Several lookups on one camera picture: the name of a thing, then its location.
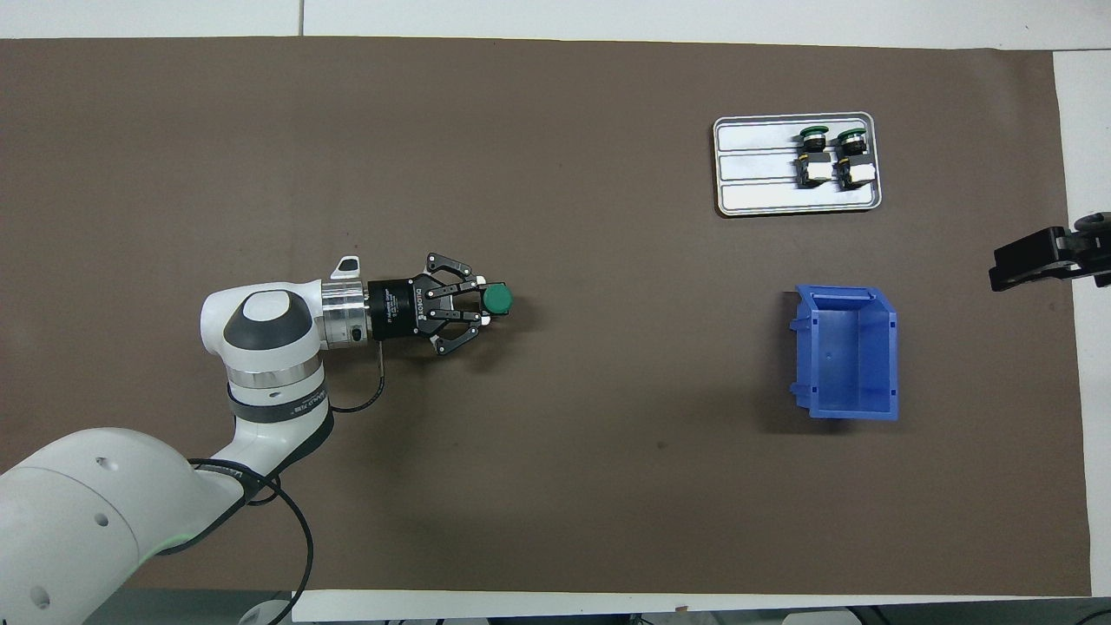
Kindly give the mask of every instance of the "blue plastic bin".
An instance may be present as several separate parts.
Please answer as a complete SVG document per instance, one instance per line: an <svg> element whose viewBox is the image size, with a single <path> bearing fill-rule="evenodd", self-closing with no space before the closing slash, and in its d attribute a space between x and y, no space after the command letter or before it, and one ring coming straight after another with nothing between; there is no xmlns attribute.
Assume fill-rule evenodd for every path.
<svg viewBox="0 0 1111 625"><path fill-rule="evenodd" d="M899 419L899 327L879 289L795 286L799 406L820 420Z"/></svg>

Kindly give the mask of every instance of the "brown table surface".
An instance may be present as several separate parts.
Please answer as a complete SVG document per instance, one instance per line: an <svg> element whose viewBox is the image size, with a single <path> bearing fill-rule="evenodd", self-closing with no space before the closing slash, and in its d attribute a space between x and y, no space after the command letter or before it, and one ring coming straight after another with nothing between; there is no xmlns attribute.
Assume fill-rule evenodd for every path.
<svg viewBox="0 0 1111 625"><path fill-rule="evenodd" d="M1084 595L1069 285L991 292L1065 220L1045 52L391 39L0 42L0 470L120 426L231 436L211 291L429 250L517 294L283 475L311 587ZM725 219L722 115L867 110L883 203ZM898 309L897 423L794 406L795 283ZM328 359L332 401L371 353ZM133 584L290 587L241 512Z"/></svg>

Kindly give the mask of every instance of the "green push button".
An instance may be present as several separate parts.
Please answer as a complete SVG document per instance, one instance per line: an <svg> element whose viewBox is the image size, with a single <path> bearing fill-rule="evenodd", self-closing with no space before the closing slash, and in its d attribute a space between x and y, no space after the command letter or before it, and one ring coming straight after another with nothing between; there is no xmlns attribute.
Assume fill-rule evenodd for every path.
<svg viewBox="0 0 1111 625"><path fill-rule="evenodd" d="M838 141L844 141L845 139L852 139L859 134L863 134L865 130L863 128L850 128L844 132L837 135Z"/></svg>
<svg viewBox="0 0 1111 625"><path fill-rule="evenodd" d="M513 293L506 284L490 284L482 291L482 304L494 315L504 315L513 305Z"/></svg>

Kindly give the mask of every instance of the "silver tray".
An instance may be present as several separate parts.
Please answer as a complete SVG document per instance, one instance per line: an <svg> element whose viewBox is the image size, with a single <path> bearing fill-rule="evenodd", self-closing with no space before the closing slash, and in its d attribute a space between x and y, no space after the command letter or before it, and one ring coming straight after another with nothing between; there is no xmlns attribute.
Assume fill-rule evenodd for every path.
<svg viewBox="0 0 1111 625"><path fill-rule="evenodd" d="M825 151L834 152L838 133L864 128L875 160L875 181L843 190L837 180L814 188L795 181L799 131L828 125ZM875 122L863 111L810 114L723 117L713 123L718 210L727 216L869 210L880 204L880 155Z"/></svg>

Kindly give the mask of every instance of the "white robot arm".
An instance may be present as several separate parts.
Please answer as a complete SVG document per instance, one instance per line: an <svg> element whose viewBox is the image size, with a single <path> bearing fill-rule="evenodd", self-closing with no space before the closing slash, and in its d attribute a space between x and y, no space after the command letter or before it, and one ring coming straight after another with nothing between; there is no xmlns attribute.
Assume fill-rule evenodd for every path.
<svg viewBox="0 0 1111 625"><path fill-rule="evenodd" d="M461 281L446 284L432 275L440 270ZM201 339L223 361L236 424L212 464L191 465L138 432L98 429L56 441L0 475L4 625L82 622L143 562L197 543L317 450L333 424L320 351L422 336L447 355L512 302L503 283L437 253L413 278L362 282L359 274L359 259L348 255L329 281L208 296ZM456 309L453 294L466 291L481 293L480 310ZM442 339L449 324L463 333Z"/></svg>

